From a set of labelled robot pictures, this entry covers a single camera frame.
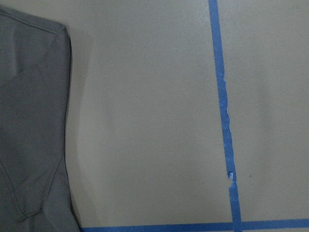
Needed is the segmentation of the dark grey t-shirt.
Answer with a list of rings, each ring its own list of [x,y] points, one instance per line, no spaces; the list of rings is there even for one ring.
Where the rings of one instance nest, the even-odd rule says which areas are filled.
[[[0,229],[77,232],[65,163],[71,43],[63,24],[0,8]]]

